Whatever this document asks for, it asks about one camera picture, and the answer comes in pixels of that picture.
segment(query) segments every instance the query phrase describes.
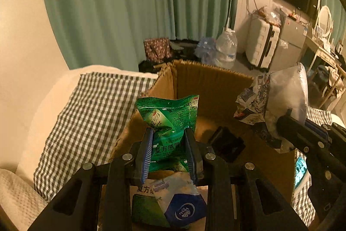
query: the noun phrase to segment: white mirror frame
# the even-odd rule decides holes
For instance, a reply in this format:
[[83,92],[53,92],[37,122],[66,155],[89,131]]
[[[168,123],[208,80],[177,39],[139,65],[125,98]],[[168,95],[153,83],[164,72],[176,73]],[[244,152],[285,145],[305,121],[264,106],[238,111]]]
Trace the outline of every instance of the white mirror frame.
[[317,21],[316,21],[316,25],[315,25],[315,30],[316,30],[316,27],[317,27],[317,24],[318,26],[320,27],[320,14],[321,14],[321,11],[323,11],[324,9],[327,10],[328,12],[328,18],[329,18],[329,21],[330,21],[330,25],[329,25],[329,30],[322,35],[323,38],[326,38],[330,35],[330,30],[333,28],[333,20],[332,20],[332,15],[330,13],[330,9],[328,6],[324,5],[321,7],[321,9],[319,10],[319,13],[318,13],[318,17],[317,17]]

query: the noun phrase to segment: white suitcase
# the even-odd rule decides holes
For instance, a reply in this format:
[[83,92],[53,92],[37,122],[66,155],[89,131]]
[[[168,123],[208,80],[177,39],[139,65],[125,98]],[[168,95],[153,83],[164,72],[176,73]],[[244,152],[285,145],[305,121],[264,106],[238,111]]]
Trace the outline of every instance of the white suitcase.
[[258,68],[268,68],[274,55],[280,28],[253,16],[247,37],[246,57]]

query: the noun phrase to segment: bed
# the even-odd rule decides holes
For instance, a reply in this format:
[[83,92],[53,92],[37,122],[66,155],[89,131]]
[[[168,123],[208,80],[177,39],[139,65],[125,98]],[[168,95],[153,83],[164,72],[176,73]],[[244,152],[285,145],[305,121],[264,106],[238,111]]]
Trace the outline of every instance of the bed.
[[[54,174],[53,172],[45,172],[44,169],[41,169],[41,174],[46,173],[50,176],[51,179],[60,178],[61,182],[56,184],[55,187],[48,187],[45,185],[39,186],[37,184],[40,179],[47,179],[47,177],[40,178],[40,176],[38,176],[40,174],[40,165],[47,165],[52,163],[55,165],[52,160],[48,160],[48,158],[45,159],[44,157],[45,152],[46,155],[49,155],[49,152],[53,154],[54,150],[61,150],[59,149],[59,147],[57,147],[58,149],[49,151],[54,147],[54,142],[61,142],[61,140],[51,138],[51,133],[55,128],[65,126],[63,124],[59,124],[59,122],[57,121],[57,117],[58,120],[63,120],[61,113],[64,113],[64,111],[68,111],[67,105],[69,105],[70,102],[74,99],[73,95],[78,92],[78,86],[81,85],[81,78],[85,78],[85,76],[87,76],[85,74],[92,74],[93,78],[103,78],[102,74],[114,74],[117,76],[117,79],[137,78],[138,81],[144,79],[147,83],[147,88],[150,87],[157,78],[156,74],[128,72],[106,66],[89,66],[68,71],[55,83],[55,85],[51,88],[49,93],[39,105],[34,118],[32,119],[27,142],[23,154],[20,158],[16,174],[13,174],[6,170],[0,170],[0,194],[2,195],[0,196],[0,206],[2,206],[2,209],[0,210],[0,216],[2,218],[6,218],[11,230],[27,230],[33,220],[46,206],[47,200],[50,200],[54,196],[55,192],[60,189],[61,185],[66,182],[66,179],[70,177],[70,175],[64,175],[62,177],[61,175]],[[131,99],[136,99],[137,96],[141,94],[140,89],[136,88],[136,91],[136,95]],[[131,108],[129,110],[129,116],[131,116],[131,111],[134,111],[134,109]],[[333,114],[331,114],[330,117],[332,122],[345,127],[339,117]],[[81,154],[81,156],[82,157],[80,157],[80,162],[75,163],[74,166],[77,167],[84,159],[89,160],[90,158],[90,155],[84,156],[83,154]],[[100,161],[100,159],[98,158],[94,163],[100,164],[102,162],[107,162],[107,155],[103,157],[103,161]],[[300,191],[296,191],[295,195],[296,197],[299,197],[298,201],[295,204],[296,208],[298,206],[296,210],[299,210],[302,207],[306,207],[307,209],[309,209],[308,211],[305,211],[303,215],[300,214],[302,219],[305,218],[305,222],[311,222],[311,220],[314,218],[314,210],[311,209],[311,202],[307,202],[308,198],[306,196],[306,191],[310,183],[311,179],[307,178],[304,182],[304,185],[300,187]],[[34,187],[36,188],[36,190],[42,190],[43,188],[43,192],[38,194],[34,190]],[[53,192],[45,193],[45,189],[53,190]]]

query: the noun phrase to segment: cardboard box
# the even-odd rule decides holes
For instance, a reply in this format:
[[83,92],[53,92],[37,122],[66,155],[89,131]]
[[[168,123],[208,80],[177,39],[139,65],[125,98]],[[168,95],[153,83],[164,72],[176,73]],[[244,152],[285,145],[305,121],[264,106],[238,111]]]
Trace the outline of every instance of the cardboard box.
[[[222,68],[176,60],[161,69],[159,78],[145,96],[180,99],[199,94],[196,140],[207,142],[218,126],[227,126],[233,134],[240,136],[246,145],[235,163],[254,163],[286,201],[291,203],[295,152],[277,153],[255,137],[248,124],[233,118],[237,110],[237,96],[249,87],[252,81],[252,77]],[[146,123],[136,111],[117,140],[112,156],[118,157],[127,153],[134,142],[141,141],[145,128]]]

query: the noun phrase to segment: gray checkered fabric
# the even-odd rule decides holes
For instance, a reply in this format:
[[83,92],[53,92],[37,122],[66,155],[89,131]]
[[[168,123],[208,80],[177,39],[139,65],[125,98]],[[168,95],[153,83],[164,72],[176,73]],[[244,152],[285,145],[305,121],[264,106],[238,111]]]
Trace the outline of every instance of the gray checkered fabric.
[[[323,124],[332,124],[332,115],[330,111],[318,110],[312,107],[308,107],[307,119],[313,121],[318,125]],[[302,157],[304,160],[306,159],[305,155],[296,150],[296,160]],[[311,176],[309,180],[306,182],[302,190],[297,194],[297,196],[293,199],[292,207],[296,211],[296,213],[300,216],[302,221],[306,226],[309,226],[311,222],[315,218],[315,209],[312,205],[309,196],[308,189],[311,186]]]
[[50,201],[86,162],[106,163],[135,111],[136,99],[154,79],[119,74],[82,74],[46,140],[34,188]]

